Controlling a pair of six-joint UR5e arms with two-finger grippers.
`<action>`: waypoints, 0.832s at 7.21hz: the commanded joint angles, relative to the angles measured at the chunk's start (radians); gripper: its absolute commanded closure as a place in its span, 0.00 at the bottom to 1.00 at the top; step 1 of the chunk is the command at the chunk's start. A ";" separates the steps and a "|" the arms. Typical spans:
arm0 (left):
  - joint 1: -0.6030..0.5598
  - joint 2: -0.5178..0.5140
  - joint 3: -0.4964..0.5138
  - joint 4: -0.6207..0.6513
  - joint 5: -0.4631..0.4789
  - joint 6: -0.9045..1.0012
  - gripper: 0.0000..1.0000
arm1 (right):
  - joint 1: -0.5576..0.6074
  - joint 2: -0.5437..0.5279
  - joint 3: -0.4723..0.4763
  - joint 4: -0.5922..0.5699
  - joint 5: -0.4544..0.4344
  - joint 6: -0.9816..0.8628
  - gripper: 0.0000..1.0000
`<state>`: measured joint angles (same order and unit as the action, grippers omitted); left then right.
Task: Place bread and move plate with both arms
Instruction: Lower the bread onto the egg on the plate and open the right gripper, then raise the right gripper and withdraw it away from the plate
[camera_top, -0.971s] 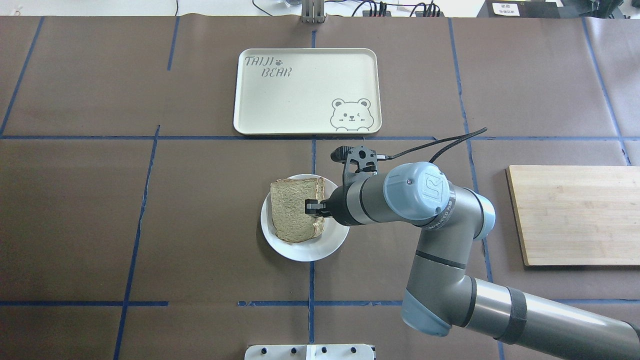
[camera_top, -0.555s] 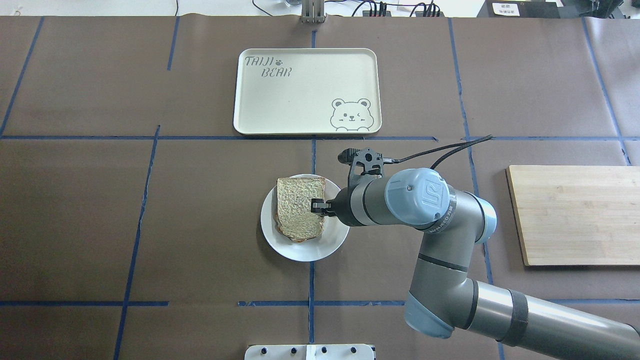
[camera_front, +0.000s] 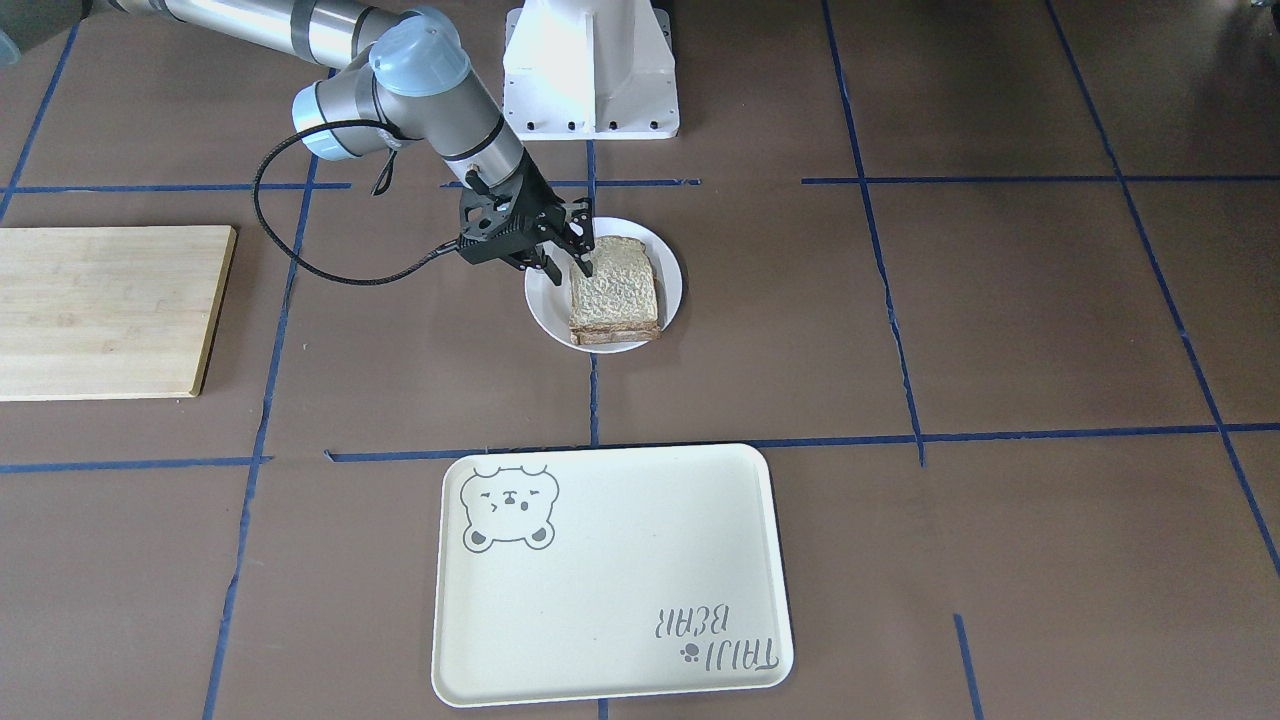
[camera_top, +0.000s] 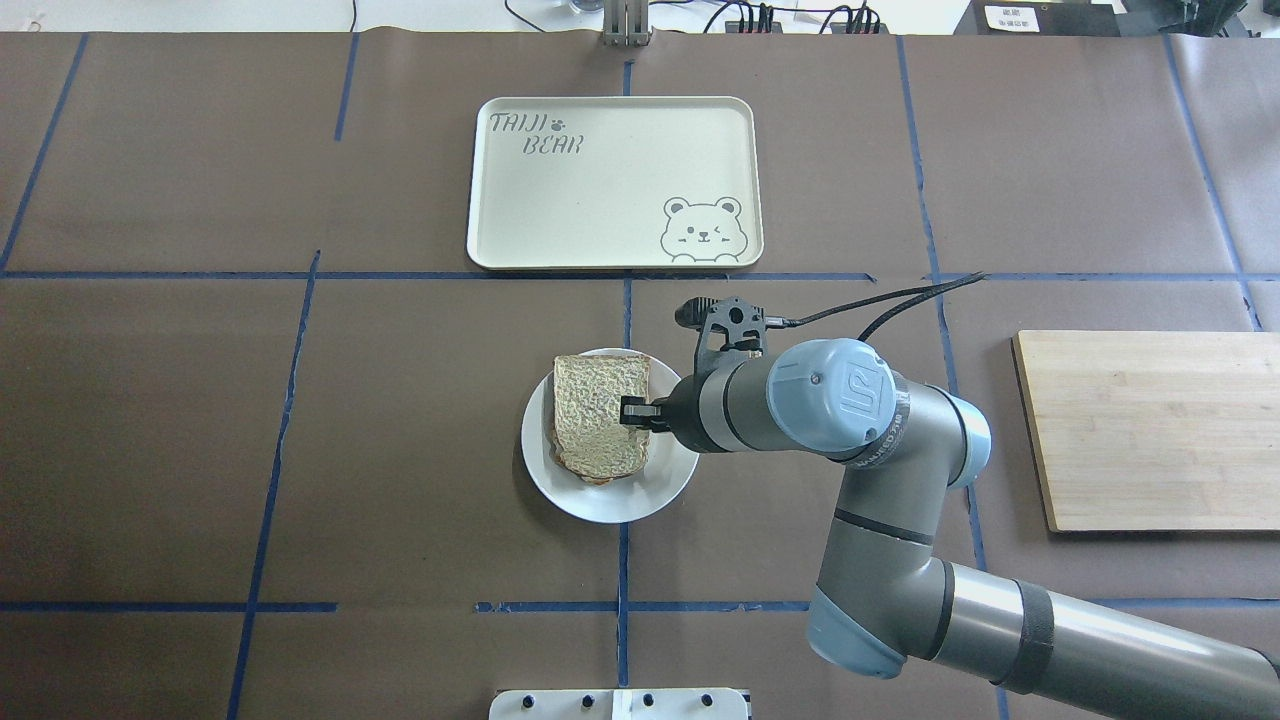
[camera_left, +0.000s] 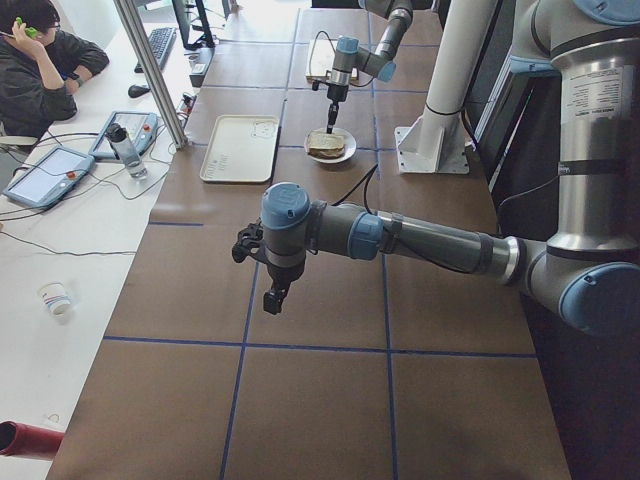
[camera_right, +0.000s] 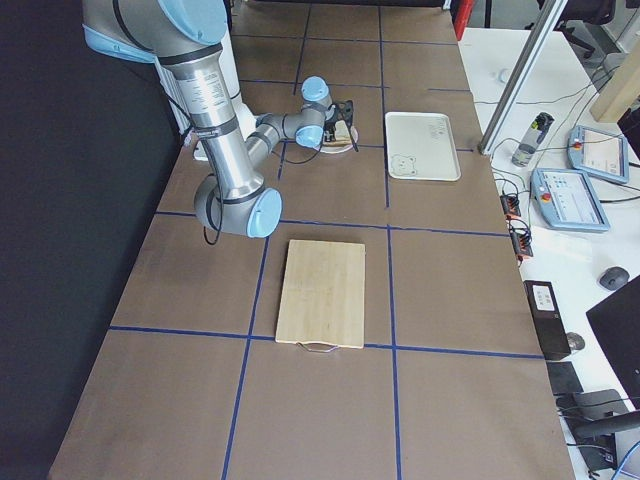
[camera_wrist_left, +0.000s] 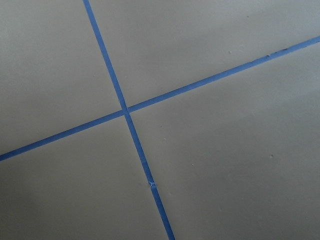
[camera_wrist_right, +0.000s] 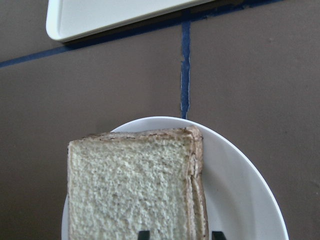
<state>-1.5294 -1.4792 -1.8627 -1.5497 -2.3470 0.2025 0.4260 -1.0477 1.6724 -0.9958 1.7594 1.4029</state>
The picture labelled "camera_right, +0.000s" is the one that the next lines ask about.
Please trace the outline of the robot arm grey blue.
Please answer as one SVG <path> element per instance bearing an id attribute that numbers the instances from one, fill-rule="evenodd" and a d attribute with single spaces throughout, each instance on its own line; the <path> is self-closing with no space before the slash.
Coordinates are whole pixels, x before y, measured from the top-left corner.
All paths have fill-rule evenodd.
<path id="1" fill-rule="evenodd" d="M 251 129 L 238 119 L 245 105 L 221 1 L 85 1 L 87 45 L 102 54 L 159 63 L 177 83 L 212 172 L 199 186 L 196 215 L 216 232 L 264 238 L 276 229 L 280 193 L 265 184 L 259 164 L 281 141 L 318 149 L 335 112 L 330 90 L 307 78 L 304 102 L 293 115 L 265 114 Z"/>

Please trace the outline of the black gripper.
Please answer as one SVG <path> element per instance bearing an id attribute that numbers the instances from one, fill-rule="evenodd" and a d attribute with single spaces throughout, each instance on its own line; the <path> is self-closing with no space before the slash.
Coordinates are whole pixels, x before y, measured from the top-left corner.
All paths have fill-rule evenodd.
<path id="1" fill-rule="evenodd" d="M 323 143 L 324 144 L 333 144 L 336 141 L 335 136 L 335 126 L 334 125 L 326 125 L 323 131 Z"/>

